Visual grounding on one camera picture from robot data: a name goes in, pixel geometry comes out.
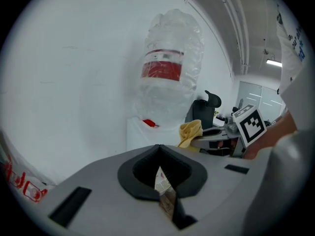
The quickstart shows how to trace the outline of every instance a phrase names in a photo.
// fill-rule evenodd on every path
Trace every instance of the white wall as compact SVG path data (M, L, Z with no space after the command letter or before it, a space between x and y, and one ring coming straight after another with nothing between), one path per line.
M205 36L197 96L228 102L223 52L184 0L34 0L2 52L0 125L16 149L59 183L86 164L126 150L144 39L158 13L192 14Z
M238 96L238 90L240 82L252 83L269 89L277 90L279 88L280 81L270 77L264 77L255 74L235 75L230 94L229 104L224 110L224 114L231 114L233 107L238 107L239 102L236 102Z

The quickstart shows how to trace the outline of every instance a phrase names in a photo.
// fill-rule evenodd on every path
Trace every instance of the ceiling light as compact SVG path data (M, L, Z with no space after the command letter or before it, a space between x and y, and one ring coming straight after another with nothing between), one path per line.
M252 93L250 93L250 95L258 96L258 97L260 97L260 98L261 98L261 96L259 96L259 95L257 95L257 94L252 94Z
M280 105L282 105L281 103L279 103L279 102L277 102L277 101L274 101L274 100L271 100L272 102L275 102L275 103L278 103L278 104L280 104Z
M282 63L281 62L275 61L275 60L272 60L272 59L267 59L267 64L276 65L276 66L282 67Z

